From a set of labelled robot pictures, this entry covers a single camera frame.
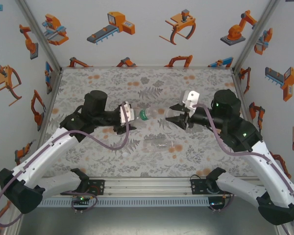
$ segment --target metal floor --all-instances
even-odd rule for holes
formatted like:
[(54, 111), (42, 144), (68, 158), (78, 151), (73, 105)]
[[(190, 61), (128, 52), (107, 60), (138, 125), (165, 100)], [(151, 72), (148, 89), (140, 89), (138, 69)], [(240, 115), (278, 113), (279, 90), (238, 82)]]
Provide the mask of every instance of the metal floor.
[(20, 235), (276, 235), (275, 227), (240, 198), (221, 214), (206, 207), (37, 208), (24, 216)]

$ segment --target bottle body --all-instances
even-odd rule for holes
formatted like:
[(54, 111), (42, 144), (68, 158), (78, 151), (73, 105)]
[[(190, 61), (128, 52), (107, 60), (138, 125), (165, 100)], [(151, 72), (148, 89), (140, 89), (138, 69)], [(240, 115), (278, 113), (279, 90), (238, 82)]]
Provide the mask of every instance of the bottle body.
[(144, 140), (142, 151), (144, 153), (168, 151), (169, 148), (172, 148), (174, 146), (175, 146), (175, 141), (170, 141), (167, 139)]
[(160, 110), (160, 113), (161, 113), (162, 109), (159, 109), (157, 107), (149, 107), (149, 108), (146, 108), (146, 109), (142, 109), (139, 112), (139, 117), (143, 121), (146, 121), (146, 120), (152, 119), (152, 118), (157, 118), (157, 116), (159, 114), (159, 110)]

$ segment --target patterned table surface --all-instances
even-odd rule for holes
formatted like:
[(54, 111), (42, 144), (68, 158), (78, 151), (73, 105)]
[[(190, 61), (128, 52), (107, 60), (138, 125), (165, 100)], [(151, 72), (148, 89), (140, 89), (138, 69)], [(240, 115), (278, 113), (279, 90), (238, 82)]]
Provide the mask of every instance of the patterned table surface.
[[(235, 92), (231, 74), (231, 70), (212, 69), (65, 69), (45, 141), (92, 90), (108, 94), (106, 110), (114, 110), (122, 101), (128, 101), (138, 111), (150, 105), (167, 108), (178, 103), (183, 90), (198, 91), (200, 101), (210, 106), (217, 90)], [(114, 145), (120, 144), (125, 136), (116, 135), (112, 127), (97, 128), (92, 135)], [(142, 152), (143, 141), (156, 138), (174, 141), (175, 147), (155, 153)], [(131, 131), (122, 150), (110, 151), (85, 138), (64, 154), (46, 176), (63, 174), (76, 167), (92, 177), (187, 177), (195, 173), (205, 176), (218, 166), (235, 176), (255, 176), (243, 159), (224, 154), (208, 129), (195, 125), (184, 131), (159, 118), (147, 120), (139, 129)]]

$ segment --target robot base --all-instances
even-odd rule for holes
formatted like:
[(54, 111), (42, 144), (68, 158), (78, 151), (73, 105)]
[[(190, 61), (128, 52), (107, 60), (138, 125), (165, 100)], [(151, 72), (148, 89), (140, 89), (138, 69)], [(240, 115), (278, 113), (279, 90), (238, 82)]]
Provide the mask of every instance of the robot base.
[(34, 54), (30, 53), (30, 59), (35, 59), (38, 57), (38, 43), (35, 43), (36, 51)]
[(245, 41), (245, 39), (246, 38), (242, 36), (240, 39), (232, 41), (232, 40), (228, 40), (227, 35), (224, 36), (224, 37), (222, 37), (222, 38), (220, 38), (221, 41), (223, 41), (224, 43), (228, 44), (229, 46), (234, 45), (234, 44), (237, 44), (237, 43), (240, 43), (242, 41)]

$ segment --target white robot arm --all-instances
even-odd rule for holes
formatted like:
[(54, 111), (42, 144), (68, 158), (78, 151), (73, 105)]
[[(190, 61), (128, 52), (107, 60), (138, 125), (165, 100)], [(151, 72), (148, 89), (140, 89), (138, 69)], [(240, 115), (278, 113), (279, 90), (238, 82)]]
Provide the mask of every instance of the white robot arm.
[[(110, 149), (121, 149), (126, 144), (128, 132), (135, 129), (128, 124), (134, 120), (134, 110), (125, 102), (114, 111), (105, 111), (106, 100), (107, 94), (102, 91), (91, 91), (86, 94), (84, 105), (67, 116), (60, 123), (60, 128), (35, 153), (12, 171), (0, 171), (1, 188), (10, 184), (4, 195), (21, 213), (31, 212), (48, 197), (66, 191), (84, 193), (88, 189), (89, 177), (79, 169), (72, 169), (66, 174), (51, 178), (42, 178), (54, 162), (63, 153), (79, 144), (85, 135)], [(112, 148), (90, 136), (89, 134), (99, 126), (113, 126), (117, 134), (126, 132), (123, 144)]]
[(242, 156), (264, 185), (252, 185), (218, 167), (207, 175), (207, 188), (212, 193), (222, 190), (243, 198), (274, 225), (293, 221), (294, 184), (273, 159), (257, 129), (240, 117), (240, 100), (230, 90), (215, 93), (212, 109), (197, 105), (198, 100), (199, 93), (186, 91), (181, 102), (170, 107), (184, 114), (167, 120), (182, 129), (192, 128), (194, 124), (221, 129), (220, 136), (214, 131), (217, 140), (221, 138), (234, 153), (223, 150), (232, 156)]

